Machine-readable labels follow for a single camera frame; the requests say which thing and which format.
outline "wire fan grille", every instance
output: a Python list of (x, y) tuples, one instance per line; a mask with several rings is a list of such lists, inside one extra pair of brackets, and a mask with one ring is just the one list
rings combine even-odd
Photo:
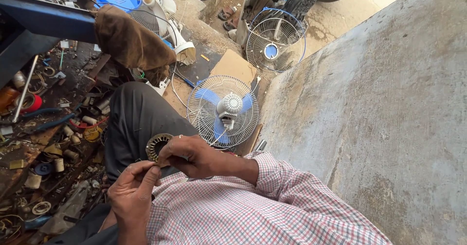
[(302, 53), (301, 34), (284, 19), (266, 19), (248, 37), (247, 60), (266, 80), (293, 67), (300, 61)]
[[(175, 25), (180, 26), (186, 10), (186, 0), (173, 1), (177, 5), (175, 13), (173, 13), (173, 11), (164, 9), (164, 7), (162, 9), (164, 10), (164, 14), (167, 20), (172, 20), (175, 23)], [(133, 19), (135, 19), (135, 21), (140, 23), (142, 26), (148, 28), (153, 33), (159, 35), (162, 39), (168, 38), (170, 36), (169, 32), (166, 31), (164, 34), (161, 33), (157, 24), (156, 17), (143, 11), (147, 11), (150, 14), (154, 14), (154, 12), (148, 6), (142, 4), (138, 10), (132, 11), (130, 15), (131, 17), (133, 17)]]
[[(217, 105), (229, 94), (242, 98), (242, 110), (234, 118), (233, 128), (226, 129), (219, 118)], [(188, 120), (199, 135), (212, 146), (233, 147), (245, 141), (256, 127), (259, 107), (250, 87), (227, 75), (208, 77), (195, 87), (188, 99)]]

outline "pliers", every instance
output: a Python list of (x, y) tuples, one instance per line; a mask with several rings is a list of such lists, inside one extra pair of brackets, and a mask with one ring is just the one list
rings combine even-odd
[[(21, 115), (19, 118), (20, 119), (26, 119), (26, 118), (35, 117), (35, 116), (38, 116), (38, 115), (41, 115), (41, 114), (60, 113), (62, 111), (63, 111), (63, 109), (61, 109), (61, 108), (43, 108), (43, 109), (39, 109), (39, 110), (31, 112), (31, 113)], [(24, 129), (24, 131), (19, 133), (19, 136), (22, 137), (22, 136), (25, 136), (27, 134), (33, 134), (33, 133), (36, 133), (36, 132), (44, 131), (44, 130), (46, 130), (48, 128), (51, 128), (51, 127), (54, 127), (54, 126), (59, 125), (61, 123), (64, 123), (64, 122), (68, 121), (70, 118), (73, 118), (73, 117), (75, 117), (75, 113), (71, 113), (71, 114), (69, 114), (69, 115), (67, 115), (65, 117), (62, 117), (59, 120), (44, 123), (44, 124), (38, 125), (36, 127), (27, 127), (26, 129)], [(12, 119), (13, 119), (13, 117), (10, 116), (6, 120), (2, 120), (2, 121), (0, 121), (0, 125), (13, 124)]]
[[(62, 111), (61, 108), (44, 108), (44, 109), (40, 109), (38, 111), (28, 113), (28, 114), (26, 114), (27, 116), (23, 115), (22, 117), (25, 117), (25, 116), (26, 117), (35, 117), (37, 115), (44, 114), (44, 113), (58, 113), (58, 112), (61, 112), (61, 111)], [(68, 114), (65, 117), (62, 117), (61, 119), (56, 120), (56, 121), (43, 123), (43, 124), (38, 125), (36, 127), (28, 127), (23, 132), (21, 132), (20, 135), (23, 135), (22, 133), (24, 133), (24, 134), (34, 134), (36, 132), (45, 131), (48, 128), (55, 127), (56, 125), (67, 122), (70, 118), (73, 118), (73, 117), (75, 117), (74, 112), (71, 113), (71, 114)]]
[[(29, 117), (35, 117), (35, 116), (45, 114), (45, 113), (60, 113), (61, 111), (62, 111), (61, 108), (43, 108), (43, 109), (39, 109), (39, 110), (36, 110), (36, 111), (33, 111), (33, 112), (30, 112), (30, 113), (19, 116), (18, 121), (20, 121), (22, 119), (29, 118)], [(14, 117), (13, 115), (10, 115), (8, 118), (0, 120), (0, 125), (14, 124), (13, 123), (13, 117)]]

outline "electric fan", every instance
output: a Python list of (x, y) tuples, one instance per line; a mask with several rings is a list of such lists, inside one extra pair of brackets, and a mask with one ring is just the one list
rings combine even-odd
[(305, 53), (302, 36), (284, 19), (263, 20), (248, 37), (247, 61), (258, 69), (261, 78), (271, 80), (300, 62)]
[(196, 49), (192, 42), (185, 41), (180, 34), (186, 0), (176, 1), (143, 0), (144, 4), (141, 5), (139, 10), (131, 12), (131, 15), (133, 19), (157, 34), (161, 39), (170, 37), (175, 47), (177, 61), (189, 65), (196, 60)]
[[(130, 15), (138, 23), (159, 35), (160, 38), (166, 39), (170, 36), (168, 28), (170, 26), (166, 21), (171, 20), (175, 25), (181, 27), (181, 20), (185, 13), (186, 0), (143, 0), (143, 5), (132, 11)], [(157, 15), (156, 18), (144, 11)]]
[(227, 75), (201, 81), (188, 98), (188, 120), (210, 146), (233, 147), (252, 133), (259, 117), (256, 97), (247, 84)]

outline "brown cloth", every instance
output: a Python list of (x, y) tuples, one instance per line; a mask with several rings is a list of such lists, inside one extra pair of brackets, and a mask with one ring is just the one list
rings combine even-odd
[(176, 62), (175, 52), (153, 32), (123, 10), (106, 4), (91, 11), (96, 18), (94, 31), (104, 53), (126, 68), (139, 68), (154, 86), (166, 77), (167, 65)]

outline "white wire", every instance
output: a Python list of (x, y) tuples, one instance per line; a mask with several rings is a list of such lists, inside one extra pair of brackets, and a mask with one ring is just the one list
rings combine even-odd
[(177, 96), (178, 100), (180, 100), (180, 102), (182, 102), (182, 104), (186, 107), (186, 109), (188, 109), (191, 113), (194, 113), (191, 109), (188, 108), (187, 105), (185, 105), (185, 103), (182, 101), (182, 99), (178, 96), (177, 91), (175, 91), (175, 87), (174, 87), (174, 76), (175, 76), (175, 71), (178, 71), (178, 69), (177, 69), (177, 62), (175, 62), (175, 69), (174, 69), (174, 73), (172, 74), (172, 80), (171, 80), (171, 83), (172, 83), (172, 91), (175, 93), (175, 95)]
[(225, 132), (227, 132), (227, 128), (225, 128), (224, 132), (216, 140), (214, 140), (214, 142), (212, 142), (209, 146), (211, 147), (212, 145), (214, 145), (214, 143), (216, 143), (220, 139), (220, 137), (222, 137), (225, 134)]
[(185, 105), (185, 103), (183, 103), (182, 99), (178, 96), (177, 91), (175, 91), (175, 87), (174, 87), (174, 75), (175, 75), (175, 71), (174, 71), (174, 73), (172, 74), (172, 80), (171, 80), (171, 83), (172, 83), (172, 91), (175, 93), (175, 95), (177, 96), (178, 100), (180, 100), (180, 102), (182, 102), (182, 104), (183, 104), (188, 110), (190, 110), (190, 109)]
[(261, 77), (258, 76), (258, 77), (256, 78), (256, 85), (255, 85), (254, 88), (253, 88), (253, 93), (254, 93), (254, 90), (256, 89), (256, 87), (258, 86), (258, 83), (260, 82), (260, 80), (261, 80)]

